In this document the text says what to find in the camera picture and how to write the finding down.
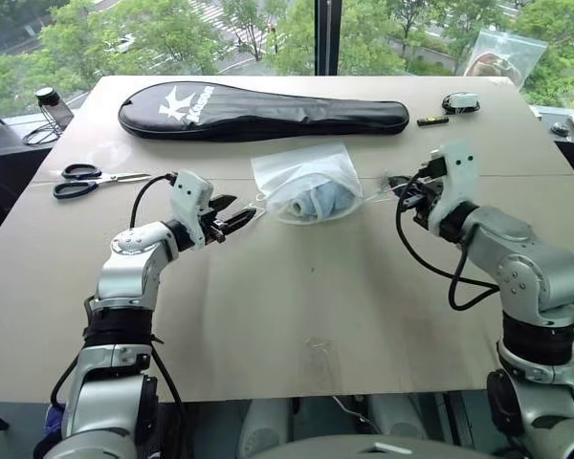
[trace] scissors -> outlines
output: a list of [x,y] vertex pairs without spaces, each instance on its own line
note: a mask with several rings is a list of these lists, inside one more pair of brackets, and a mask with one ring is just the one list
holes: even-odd
[[84,196],[98,188],[100,184],[138,182],[151,178],[149,174],[136,172],[104,174],[93,164],[70,164],[61,172],[61,176],[66,179],[66,182],[54,187],[54,197],[56,199]]

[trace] scissors handle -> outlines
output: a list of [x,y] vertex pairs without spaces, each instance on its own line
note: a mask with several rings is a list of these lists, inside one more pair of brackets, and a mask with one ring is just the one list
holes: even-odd
[[54,187],[54,198],[70,199],[91,193],[98,187],[96,182],[65,182]]
[[102,175],[102,171],[93,164],[70,164],[61,176],[66,180],[94,179]]

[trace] crosswalk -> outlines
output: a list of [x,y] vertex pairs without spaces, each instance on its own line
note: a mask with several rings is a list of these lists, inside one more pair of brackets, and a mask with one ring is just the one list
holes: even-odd
[[[224,31],[230,37],[232,37],[234,40],[236,40],[237,37],[239,36],[243,42],[245,42],[245,43],[249,42],[250,38],[244,29],[236,29],[236,31],[234,32],[233,27],[231,27],[229,24],[225,24],[223,22],[223,19],[224,19],[223,9],[221,7],[219,7],[218,5],[213,5],[213,4],[201,2],[198,0],[189,0],[189,3],[191,4],[192,10],[194,12],[197,12],[198,14],[200,14],[200,18],[202,19],[203,22],[208,22],[215,29],[219,29],[221,31]],[[267,31],[263,32],[260,30],[255,30],[254,42],[259,48],[263,48],[263,45],[266,43],[267,38],[268,38],[268,32]],[[237,47],[238,47],[238,45],[236,43],[233,43],[227,49],[227,51],[234,50]]]

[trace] glass window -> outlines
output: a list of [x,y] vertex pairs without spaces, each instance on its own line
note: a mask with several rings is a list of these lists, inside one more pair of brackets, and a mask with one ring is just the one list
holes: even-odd
[[314,47],[309,0],[0,1],[0,117],[108,75],[312,75]]
[[574,108],[574,0],[342,0],[339,74],[505,76]]

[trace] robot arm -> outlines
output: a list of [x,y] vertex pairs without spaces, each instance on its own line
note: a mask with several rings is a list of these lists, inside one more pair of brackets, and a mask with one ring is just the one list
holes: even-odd
[[519,219],[474,204],[476,177],[465,144],[434,152],[398,211],[414,209],[415,222],[458,244],[497,284],[502,369],[487,381],[497,428],[537,459],[574,458],[574,255],[545,244]]
[[217,213],[236,198],[211,195],[209,182],[181,171],[171,199],[176,218],[128,229],[112,240],[96,295],[87,303],[89,324],[76,360],[63,440],[46,457],[134,458],[135,446],[151,436],[157,379],[144,371],[157,357],[151,320],[160,273],[180,251],[223,242],[255,214],[248,208],[221,221]]

